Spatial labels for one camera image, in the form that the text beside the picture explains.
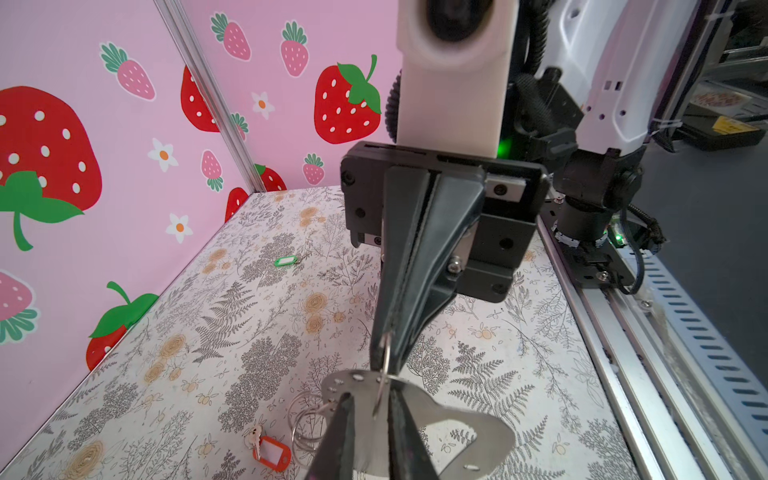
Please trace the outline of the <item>red key tag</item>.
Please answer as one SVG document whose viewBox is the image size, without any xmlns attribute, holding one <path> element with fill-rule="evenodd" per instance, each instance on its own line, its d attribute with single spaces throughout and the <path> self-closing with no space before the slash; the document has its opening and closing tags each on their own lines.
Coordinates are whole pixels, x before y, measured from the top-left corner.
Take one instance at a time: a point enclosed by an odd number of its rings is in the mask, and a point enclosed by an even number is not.
<svg viewBox="0 0 768 480">
<path fill-rule="evenodd" d="M 244 436 L 244 442 L 251 450 L 253 458 L 269 469 L 282 473 L 292 461 L 291 449 L 272 437 L 264 434 L 261 425 L 257 425 Z"/>
</svg>

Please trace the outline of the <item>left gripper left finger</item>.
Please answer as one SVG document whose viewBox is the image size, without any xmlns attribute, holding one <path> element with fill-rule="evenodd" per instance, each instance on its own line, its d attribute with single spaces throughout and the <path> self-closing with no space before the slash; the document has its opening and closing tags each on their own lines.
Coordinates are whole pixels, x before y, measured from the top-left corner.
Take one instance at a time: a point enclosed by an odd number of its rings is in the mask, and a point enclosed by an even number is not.
<svg viewBox="0 0 768 480">
<path fill-rule="evenodd" d="M 345 393 L 336 404 L 336 411 L 305 478 L 352 480 L 354 455 L 355 400 L 350 393 Z"/>
</svg>

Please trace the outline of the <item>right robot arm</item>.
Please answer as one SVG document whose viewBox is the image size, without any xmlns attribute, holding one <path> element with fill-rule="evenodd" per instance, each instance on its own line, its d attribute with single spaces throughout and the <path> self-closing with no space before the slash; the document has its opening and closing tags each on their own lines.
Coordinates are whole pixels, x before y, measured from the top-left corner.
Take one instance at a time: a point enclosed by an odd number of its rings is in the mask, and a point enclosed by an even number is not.
<svg viewBox="0 0 768 480">
<path fill-rule="evenodd" d="M 584 263 L 641 185 L 694 1 L 402 1 L 394 143 L 341 163 L 354 246 L 378 246 L 369 364 L 396 374 L 456 296 L 502 302 L 549 191 Z"/>
</svg>

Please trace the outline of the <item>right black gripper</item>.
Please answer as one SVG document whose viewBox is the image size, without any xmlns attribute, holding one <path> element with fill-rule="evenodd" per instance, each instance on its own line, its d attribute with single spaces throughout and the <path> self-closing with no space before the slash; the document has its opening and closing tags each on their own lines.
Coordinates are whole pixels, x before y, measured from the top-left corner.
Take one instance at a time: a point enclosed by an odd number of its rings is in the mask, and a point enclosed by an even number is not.
<svg viewBox="0 0 768 480">
<path fill-rule="evenodd" d="M 384 255 L 370 368 L 399 372 L 456 293 L 504 300 L 549 181 L 538 164 L 365 141 L 340 170 L 353 245 Z"/>
</svg>

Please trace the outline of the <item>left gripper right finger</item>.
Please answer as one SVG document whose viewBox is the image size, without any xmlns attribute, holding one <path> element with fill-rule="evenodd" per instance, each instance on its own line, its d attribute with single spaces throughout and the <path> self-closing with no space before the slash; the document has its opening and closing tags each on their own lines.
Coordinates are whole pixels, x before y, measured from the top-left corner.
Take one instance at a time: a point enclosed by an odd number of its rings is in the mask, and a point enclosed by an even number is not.
<svg viewBox="0 0 768 480">
<path fill-rule="evenodd" d="M 403 394 L 391 390 L 388 400 L 389 478 L 439 478 Z"/>
</svg>

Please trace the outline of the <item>metal key holder plate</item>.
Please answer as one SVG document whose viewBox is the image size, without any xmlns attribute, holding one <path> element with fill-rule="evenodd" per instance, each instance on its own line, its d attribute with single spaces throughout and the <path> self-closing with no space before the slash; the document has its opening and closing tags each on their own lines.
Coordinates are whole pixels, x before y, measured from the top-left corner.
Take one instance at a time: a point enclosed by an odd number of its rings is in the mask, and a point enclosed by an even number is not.
<svg viewBox="0 0 768 480">
<path fill-rule="evenodd" d="M 331 419 L 341 397 L 349 393 L 355 400 L 354 468 L 363 473 L 384 477 L 389 473 L 388 413 L 372 412 L 380 386 L 381 375 L 366 370 L 342 370 L 328 375 L 321 383 L 323 403 L 328 407 L 323 415 Z M 421 387 L 388 376 L 385 393 L 398 391 L 417 429 L 441 422 L 458 422 L 471 432 L 463 450 L 442 465 L 441 479 L 480 479 L 504 463 L 516 445 L 516 435 L 502 419 L 463 408 L 442 405 Z"/>
</svg>

